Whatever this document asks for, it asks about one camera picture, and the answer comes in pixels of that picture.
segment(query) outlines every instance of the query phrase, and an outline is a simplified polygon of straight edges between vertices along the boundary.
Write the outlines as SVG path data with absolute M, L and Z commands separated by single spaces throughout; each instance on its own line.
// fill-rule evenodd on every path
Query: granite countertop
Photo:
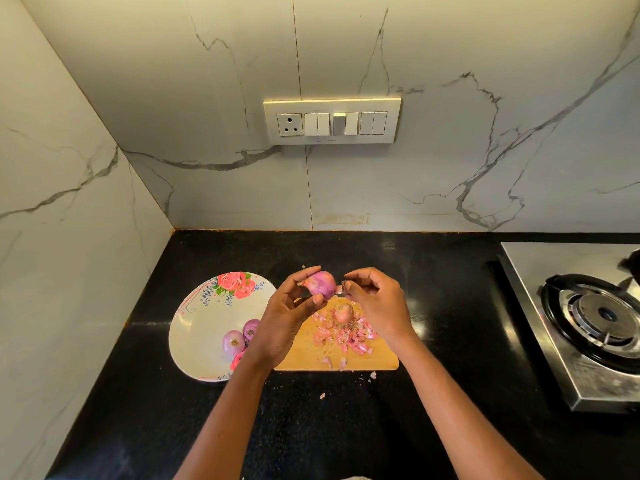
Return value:
M 172 478 L 224 388 L 173 364 L 167 336 L 182 299 L 224 271 L 251 271 L 277 286 L 315 264 L 336 276 L 376 266 L 398 279 L 425 343 L 547 479 L 637 478 L 640 416 L 568 410 L 497 264 L 500 241 L 633 243 L 640 236 L 174 233 L 48 478 Z M 272 372 L 244 478 L 379 480 L 405 471 L 455 478 L 402 364 L 368 378 Z

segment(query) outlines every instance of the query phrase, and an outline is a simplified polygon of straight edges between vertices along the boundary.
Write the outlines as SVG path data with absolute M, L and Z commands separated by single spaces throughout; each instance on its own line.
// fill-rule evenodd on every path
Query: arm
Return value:
M 269 298 L 260 325 L 174 480 L 240 478 L 246 446 L 270 371 L 284 359 L 300 325 L 324 307 L 322 295 L 300 300 L 298 282 L 320 270 L 292 274 Z
M 492 427 L 411 327 L 404 292 L 375 268 L 348 273 L 352 299 L 406 367 L 461 480 L 542 477 Z

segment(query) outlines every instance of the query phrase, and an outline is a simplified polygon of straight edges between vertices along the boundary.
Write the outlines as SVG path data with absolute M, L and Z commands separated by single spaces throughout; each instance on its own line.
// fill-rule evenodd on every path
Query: plate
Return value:
M 169 328 L 169 350 L 189 377 L 205 382 L 226 381 L 233 357 L 222 350 L 229 330 L 242 331 L 252 318 L 260 320 L 276 288 L 246 271 L 220 274 L 193 290 L 180 304 Z

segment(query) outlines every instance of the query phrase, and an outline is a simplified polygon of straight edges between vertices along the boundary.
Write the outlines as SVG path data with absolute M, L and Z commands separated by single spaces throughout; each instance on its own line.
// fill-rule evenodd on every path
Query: gas stove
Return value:
M 509 282 L 572 411 L 640 407 L 633 244 L 503 242 Z

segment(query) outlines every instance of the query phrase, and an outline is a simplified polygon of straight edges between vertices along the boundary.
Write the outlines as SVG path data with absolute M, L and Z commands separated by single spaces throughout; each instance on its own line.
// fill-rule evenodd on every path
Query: cutting board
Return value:
M 324 309 L 335 308 L 341 303 L 350 303 L 357 312 L 362 313 L 357 303 L 336 296 L 329 300 Z M 343 371 L 395 371 L 398 368 L 398 357 L 380 337 L 367 340 L 367 345 L 373 348 L 373 352 L 364 355 L 359 355 L 351 349 L 345 353 L 337 344 L 315 345 L 314 335 L 318 325 L 319 322 L 313 317 L 309 317 L 302 323 L 298 334 L 293 339 L 291 350 L 276 367 L 276 371 L 339 371 L 342 357 L 347 357 L 347 365 Z M 325 356 L 331 360 L 332 369 L 322 362 Z

